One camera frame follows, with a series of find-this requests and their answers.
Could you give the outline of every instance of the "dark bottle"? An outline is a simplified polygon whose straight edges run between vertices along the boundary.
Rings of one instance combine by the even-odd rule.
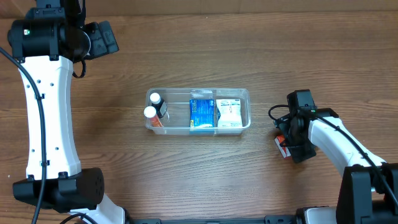
[[[153,93],[149,97],[152,106],[156,109],[156,114],[159,118],[163,118],[163,116],[167,112],[167,105],[163,98],[160,97],[158,93]]]

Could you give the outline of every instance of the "white bottle cap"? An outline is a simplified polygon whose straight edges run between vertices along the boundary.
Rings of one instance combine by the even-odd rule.
[[[156,116],[156,109],[153,106],[147,106],[144,110],[144,115],[147,118],[153,118]]]
[[[158,103],[160,103],[160,95],[159,95],[158,93],[153,93],[153,94],[151,94],[150,97],[149,97],[149,99],[150,99],[150,101],[151,101],[153,104],[158,104]]]

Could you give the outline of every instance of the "plastic bin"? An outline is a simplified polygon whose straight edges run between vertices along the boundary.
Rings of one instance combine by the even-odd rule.
[[[156,134],[171,135],[219,135],[219,134],[241,134],[250,126],[250,96],[246,89],[237,88],[152,88],[146,96],[146,106],[150,106],[150,94],[158,93],[167,103],[167,114],[160,119],[163,127],[153,127],[150,120],[145,118],[148,129]],[[216,103],[214,112],[214,128],[191,128],[190,127],[190,99],[240,99],[242,128],[218,128],[216,118]]]

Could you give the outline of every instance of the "wooden table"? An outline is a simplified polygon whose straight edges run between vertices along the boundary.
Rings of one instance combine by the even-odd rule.
[[[398,12],[92,17],[109,20],[120,51],[73,79],[75,144],[83,168],[100,167],[105,192],[133,218],[233,218],[336,205],[341,177],[324,153],[283,160],[267,110],[309,88],[372,152],[398,162]],[[0,45],[9,52],[0,21]],[[0,223],[30,223],[12,196],[29,150],[25,94],[0,57]],[[144,126],[152,87],[247,88],[242,136],[156,136]],[[286,111],[275,111],[283,115]],[[42,210],[39,223],[66,215]]]

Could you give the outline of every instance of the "red and white box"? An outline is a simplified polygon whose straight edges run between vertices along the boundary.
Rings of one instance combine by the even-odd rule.
[[[277,136],[275,138],[275,143],[278,146],[280,153],[282,153],[282,156],[286,159],[291,156],[289,149],[287,147],[281,147],[280,144],[285,141],[285,137],[283,135]]]

